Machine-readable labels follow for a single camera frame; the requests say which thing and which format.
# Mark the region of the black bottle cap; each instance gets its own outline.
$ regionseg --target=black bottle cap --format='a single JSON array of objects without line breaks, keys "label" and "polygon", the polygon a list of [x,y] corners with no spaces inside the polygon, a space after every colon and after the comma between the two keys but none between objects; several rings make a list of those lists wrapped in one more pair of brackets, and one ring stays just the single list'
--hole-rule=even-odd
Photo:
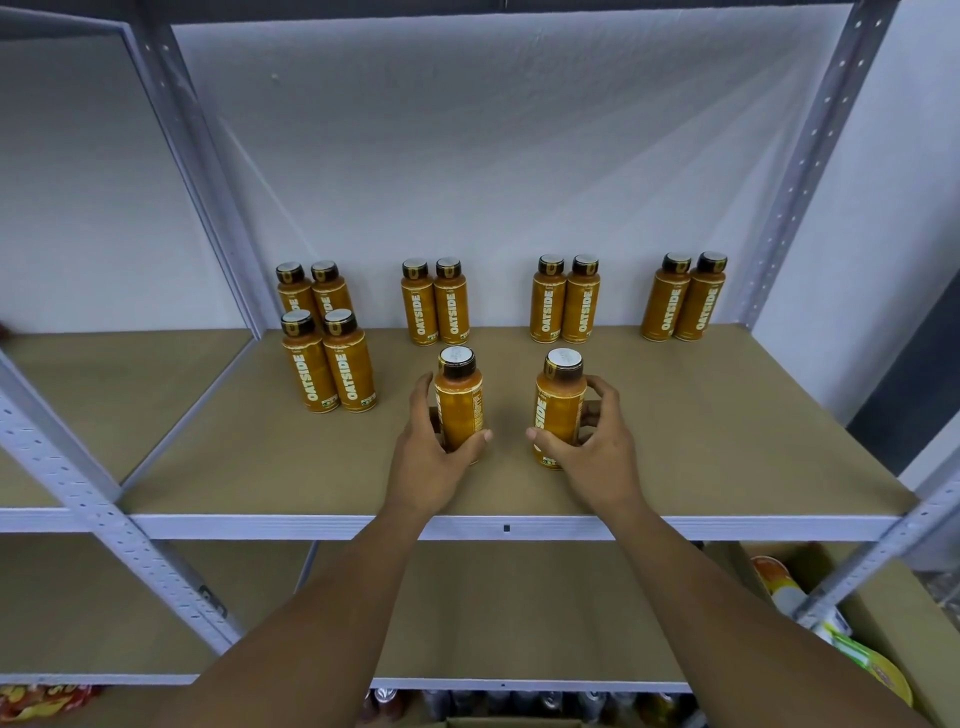
[{"label": "black bottle cap", "polygon": [[693,258],[685,253],[668,253],[663,257],[663,270],[667,273],[686,273]]},{"label": "black bottle cap", "polygon": [[430,275],[430,266],[425,257],[408,257],[403,261],[403,277],[410,280],[425,279]]},{"label": "black bottle cap", "polygon": [[280,263],[276,266],[276,279],[281,283],[299,283],[303,280],[303,266],[299,263]]},{"label": "black bottle cap", "polygon": [[317,327],[313,316],[305,308],[287,311],[280,317],[280,325],[283,326],[283,332],[287,336],[293,337],[305,336]]},{"label": "black bottle cap", "polygon": [[581,276],[592,276],[600,267],[596,255],[577,255],[573,258],[573,272]]},{"label": "black bottle cap", "polygon": [[584,358],[574,349],[551,350],[543,360],[543,373],[548,379],[579,379],[584,375]]},{"label": "black bottle cap", "polygon": [[716,251],[700,253],[697,270],[701,273],[721,273],[727,267],[727,257]]},{"label": "black bottle cap", "polygon": [[460,258],[442,257],[437,261],[437,278],[455,279],[460,275]]},{"label": "black bottle cap", "polygon": [[537,270],[545,276],[558,276],[564,271],[564,257],[562,255],[541,255],[537,263]]},{"label": "black bottle cap", "polygon": [[439,358],[440,373],[447,379],[466,379],[477,371],[477,358],[469,347],[447,347]]},{"label": "black bottle cap", "polygon": [[346,336],[357,330],[357,318],[349,308],[334,308],[324,316],[324,329],[330,336]]},{"label": "black bottle cap", "polygon": [[336,279],[340,275],[340,269],[332,260],[318,260],[310,266],[310,273],[313,274],[313,280],[323,283],[325,280]]}]

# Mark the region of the shelf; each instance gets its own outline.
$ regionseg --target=shelf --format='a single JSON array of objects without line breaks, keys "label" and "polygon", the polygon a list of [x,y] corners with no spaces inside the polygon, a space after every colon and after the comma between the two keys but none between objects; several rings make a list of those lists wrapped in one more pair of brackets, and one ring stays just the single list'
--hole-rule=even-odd
[{"label": "shelf", "polygon": [[[131,331],[20,335],[2,346],[121,481],[249,339],[246,329]],[[3,530],[43,528],[44,520],[50,530],[82,530],[5,451],[0,451],[0,511]]]},{"label": "shelf", "polygon": [[214,653],[92,536],[0,537],[0,682],[189,682]]},{"label": "shelf", "polygon": [[[375,409],[307,412],[272,332],[122,505],[157,538],[350,538],[383,499],[408,394],[440,351],[405,330],[368,336]],[[524,439],[549,347],[520,328],[475,329],[469,344],[495,438],[424,538],[610,538]],[[870,540],[914,504],[742,328],[659,344],[599,328],[581,351],[620,389],[645,492],[687,538]]]}]

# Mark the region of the orange bottle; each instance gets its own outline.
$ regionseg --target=orange bottle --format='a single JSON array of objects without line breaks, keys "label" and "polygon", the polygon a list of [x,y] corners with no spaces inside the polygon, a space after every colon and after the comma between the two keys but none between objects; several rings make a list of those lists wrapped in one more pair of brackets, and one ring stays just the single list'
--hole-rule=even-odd
[{"label": "orange bottle", "polygon": [[366,412],[376,404],[373,365],[367,337],[353,311],[334,308],[324,316],[324,349],[340,402],[347,412]]},{"label": "orange bottle", "polygon": [[677,330],[673,332],[681,341],[696,341],[704,335],[716,306],[720,289],[727,274],[727,257],[715,251],[700,254],[697,270],[690,276],[690,288],[686,292],[684,307],[680,309]]},{"label": "orange bottle", "polygon": [[310,288],[318,311],[325,316],[334,308],[353,310],[347,282],[340,275],[336,263],[332,260],[318,260],[310,266],[310,273],[313,276],[313,285]]},{"label": "orange bottle", "polygon": [[483,376],[473,351],[467,347],[447,347],[439,358],[434,378],[437,414],[444,449],[453,452],[483,429]]},{"label": "orange bottle", "polygon": [[[584,358],[573,349],[554,349],[543,361],[537,376],[537,404],[534,425],[552,432],[565,443],[577,444],[580,415],[587,393]],[[541,465],[560,469],[560,463],[534,445],[534,455]]]},{"label": "orange bottle", "polygon": [[686,288],[690,284],[690,256],[668,253],[663,266],[654,274],[647,299],[647,310],[640,324],[640,335],[650,341],[666,341],[677,325]]},{"label": "orange bottle", "polygon": [[425,258],[407,258],[403,261],[403,310],[407,313],[407,328],[414,344],[428,347],[437,341],[437,305],[433,294],[433,279]]},{"label": "orange bottle", "polygon": [[541,255],[530,299],[530,335],[534,341],[550,344],[560,338],[565,293],[564,259],[560,255]]},{"label": "orange bottle", "polygon": [[300,379],[303,403],[311,412],[329,412],[340,405],[333,375],[326,362],[323,337],[316,331],[313,316],[304,309],[288,311],[280,318],[283,326],[283,347],[290,353],[290,363]]},{"label": "orange bottle", "polygon": [[593,332],[593,317],[600,295],[600,262],[594,255],[577,255],[566,277],[564,325],[561,336],[571,344],[583,344]]},{"label": "orange bottle", "polygon": [[299,263],[280,263],[276,266],[276,279],[280,283],[276,292],[280,294],[280,302],[284,311],[309,311],[314,321],[320,321],[317,313],[317,304],[310,293],[310,283],[305,280],[303,266]]},{"label": "orange bottle", "polygon": [[467,279],[460,259],[442,257],[437,261],[437,279],[433,281],[437,299],[437,324],[445,344],[463,344],[470,336],[467,306]]}]

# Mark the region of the finger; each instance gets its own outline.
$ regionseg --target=finger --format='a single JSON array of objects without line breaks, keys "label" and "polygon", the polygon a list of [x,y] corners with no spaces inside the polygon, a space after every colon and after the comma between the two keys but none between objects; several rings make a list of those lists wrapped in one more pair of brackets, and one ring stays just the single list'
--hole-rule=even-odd
[{"label": "finger", "polygon": [[600,400],[588,400],[584,402],[584,410],[580,414],[580,426],[596,427],[600,422]]},{"label": "finger", "polygon": [[479,432],[474,432],[467,438],[466,442],[450,453],[450,457],[458,466],[466,470],[470,463],[475,463],[480,459],[480,455],[483,454],[484,448],[492,438],[492,430],[482,429]]},{"label": "finger", "polygon": [[410,424],[414,429],[433,430],[430,425],[430,410],[426,404],[426,392],[431,379],[432,372],[421,376],[414,385],[414,391],[410,393]]},{"label": "finger", "polygon": [[573,446],[568,445],[552,432],[539,427],[527,427],[527,440],[533,442],[534,447],[540,448],[541,452],[545,452],[561,465],[573,451]]}]

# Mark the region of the wall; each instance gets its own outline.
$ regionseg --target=wall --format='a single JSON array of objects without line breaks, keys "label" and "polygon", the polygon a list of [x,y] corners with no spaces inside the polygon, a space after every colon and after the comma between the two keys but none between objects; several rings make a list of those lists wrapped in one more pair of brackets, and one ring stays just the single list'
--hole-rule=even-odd
[{"label": "wall", "polygon": [[0,42],[0,321],[241,328],[119,37]]},{"label": "wall", "polygon": [[[539,255],[600,257],[636,324],[668,250],[732,273],[845,8],[430,17],[178,29],[264,265],[335,259],[365,326],[400,261],[458,255],[471,322],[525,325]],[[724,310],[719,311],[724,318]]]},{"label": "wall", "polygon": [[755,329],[842,423],[960,268],[958,22],[900,4]]}]

